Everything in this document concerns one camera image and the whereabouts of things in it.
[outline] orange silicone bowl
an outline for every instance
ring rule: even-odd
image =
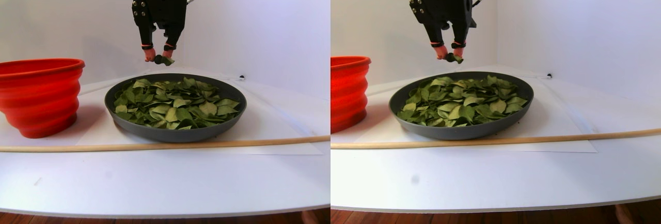
[[[330,132],[350,128],[367,115],[370,57],[334,56],[330,58]]]
[[[0,63],[0,111],[28,138],[42,138],[76,121],[80,59],[26,59]]]

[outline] white wall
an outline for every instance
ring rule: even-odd
[[[131,2],[0,0],[0,61],[84,59],[83,84],[159,68],[144,62]],[[162,33],[155,38],[165,41]]]
[[[0,61],[77,57],[81,83],[163,69],[144,62],[132,0],[0,0]],[[330,0],[195,0],[173,66],[329,99]],[[154,32],[161,52],[163,31]]]
[[[330,0],[195,0],[186,60],[330,99]]]
[[[496,63],[496,1],[484,0],[473,10],[477,28],[469,30],[461,68]],[[331,54],[371,57],[370,85],[442,73],[458,66],[436,59],[408,0],[332,0],[331,9]],[[443,35],[447,44],[454,40],[451,30]]]
[[[631,99],[661,100],[659,3],[498,0],[498,62]]]

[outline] green leaf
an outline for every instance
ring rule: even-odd
[[[193,122],[193,118],[190,119],[184,119],[179,122],[179,129],[184,130],[184,127],[191,127],[191,129],[198,128],[198,125]]]
[[[179,120],[179,121],[183,121],[183,120],[186,120],[186,119],[190,119],[190,120],[193,119],[193,116],[191,116],[191,113],[189,113],[189,111],[184,109],[184,108],[177,108],[177,111],[176,111],[175,114],[177,115],[177,120]]]
[[[506,108],[507,104],[502,99],[498,99],[498,101],[489,104],[489,109],[495,113],[503,113]]]
[[[415,102],[412,102],[411,104],[406,104],[406,105],[404,105],[404,108],[402,108],[402,110],[404,110],[404,111],[406,111],[406,110],[415,110],[415,109],[416,109],[416,103]]]
[[[448,119],[448,113],[446,111],[438,110],[436,113],[440,118]]]
[[[142,96],[142,100],[140,102],[151,102],[154,100],[154,95],[153,94],[144,94]]]
[[[193,101],[193,102],[191,103],[191,105],[201,104],[201,103],[203,103],[203,102],[205,102],[205,101],[206,101],[205,99],[198,99],[198,100],[196,100],[196,101]]]
[[[165,66],[169,66],[169,65],[172,65],[172,63],[175,63],[174,59],[172,59],[170,57],[167,57],[167,56],[163,56],[163,59],[161,60],[161,62],[163,64],[165,64]]]
[[[128,109],[125,105],[120,105],[115,107],[115,113],[128,113]]]
[[[158,99],[159,101],[168,101],[170,98],[167,97],[165,94],[156,94],[154,98]]]
[[[452,88],[452,92],[455,94],[459,94],[461,96],[461,94],[463,93],[463,87],[455,86]]]
[[[170,105],[168,104],[159,104],[156,107],[153,107],[149,109],[150,111],[153,111],[154,113],[159,113],[159,114],[165,114],[167,111],[170,109]]]
[[[135,104],[135,94],[133,94],[132,91],[125,90],[124,96],[126,97],[126,100],[128,100],[128,102],[131,102],[131,103]]]
[[[160,120],[160,121],[156,122],[154,125],[152,125],[152,127],[166,128],[167,127],[167,121],[166,120]]]
[[[475,109],[471,106],[461,106],[459,110],[459,116],[466,118],[468,122],[472,122],[473,117],[475,116]]]
[[[448,115],[448,119],[449,120],[456,120],[456,119],[460,118],[461,117],[460,111],[461,111],[462,107],[463,107],[462,105],[458,105],[455,108],[453,108],[450,111],[450,114]]]
[[[179,121],[179,119],[177,119],[177,108],[170,107],[165,114],[165,120],[168,122]]]
[[[460,81],[460,82],[454,82],[454,83],[451,83],[451,85],[456,85],[456,86],[459,86],[459,87],[461,87],[461,88],[467,88],[466,83],[465,83],[465,82],[461,82],[461,81]]]
[[[397,117],[399,117],[403,120],[408,120],[408,118],[413,117],[413,114],[415,114],[415,111],[413,111],[413,110],[404,110],[404,111],[400,111],[399,113],[397,113]]]
[[[481,104],[483,101],[484,101],[484,98],[467,97],[463,101],[463,106],[469,106],[470,104]]]
[[[429,90],[421,89],[420,90],[420,98],[423,99],[423,101],[429,100]]]
[[[166,127],[168,130],[176,130],[179,127],[179,122],[169,122]]]
[[[215,106],[215,104],[210,102],[205,102],[200,105],[200,110],[205,113],[205,115],[215,116],[215,114],[218,113],[218,106]]]
[[[122,118],[122,119],[124,119],[124,120],[127,120],[127,121],[128,121],[130,118],[133,117],[133,115],[132,115],[131,113],[116,113],[116,114],[117,114],[117,116],[119,116],[120,118]]]
[[[407,104],[411,104],[411,103],[416,103],[417,104],[421,100],[422,100],[422,96],[420,95],[420,92],[417,92],[416,94],[413,95],[413,97],[406,100],[406,103]]]
[[[486,76],[486,85],[487,86],[496,85],[496,83],[498,83],[498,78],[496,78],[494,76],[491,76],[491,75]]]
[[[149,115],[151,116],[151,118],[153,118],[156,121],[165,121],[165,116],[163,116],[159,113],[154,113],[154,111],[150,110]]]
[[[522,110],[524,107],[521,107],[519,104],[508,104],[505,109],[505,114],[515,113],[516,111]]]
[[[191,113],[193,116],[196,116],[198,118],[205,118],[208,116],[205,114],[202,110],[200,110],[200,107],[198,106],[192,106],[188,108],[189,113]]]
[[[184,77],[184,89],[189,89],[195,85],[195,79]]]
[[[221,99],[221,101],[218,101],[215,103],[216,106],[229,106],[231,108],[236,108],[236,106],[239,105],[239,102],[233,101],[232,99]]]
[[[519,97],[513,97],[507,101],[507,104],[518,104],[519,106],[524,106],[528,102],[526,99],[522,99]]]
[[[438,110],[443,110],[449,113],[452,111],[455,107],[460,106],[461,104],[458,102],[448,102],[446,104],[443,104],[442,106],[438,107]]]
[[[218,108],[218,113],[217,113],[218,116],[228,115],[230,113],[238,113],[238,110],[234,110],[234,108],[227,105],[223,105],[217,108]]]
[[[448,95],[447,92],[432,92],[429,94],[429,101],[440,101]]]
[[[442,127],[445,124],[445,121],[443,118],[438,118],[435,120],[432,120],[431,122],[427,123],[428,126],[430,127]]]
[[[191,104],[192,101],[190,100],[184,100],[184,99],[175,99],[175,102],[172,104],[173,107],[179,108],[184,105],[189,105]]]

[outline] wooden stick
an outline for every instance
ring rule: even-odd
[[[195,148],[231,148],[288,145],[309,142],[330,141],[330,135],[311,136],[288,139],[262,139],[252,141],[212,141],[195,143],[154,143],[154,144],[121,144],[95,146],[0,146],[0,152],[10,153],[71,153],[98,151],[135,151],[158,149],[195,149]]]
[[[472,139],[465,141],[415,141],[415,142],[375,142],[375,143],[331,143],[331,149],[397,149],[397,148],[436,148],[457,146],[479,146],[500,144],[522,144],[557,141],[580,141],[587,139],[618,139],[661,134],[661,128],[587,135],[559,135],[545,137],[516,137],[498,139]]]

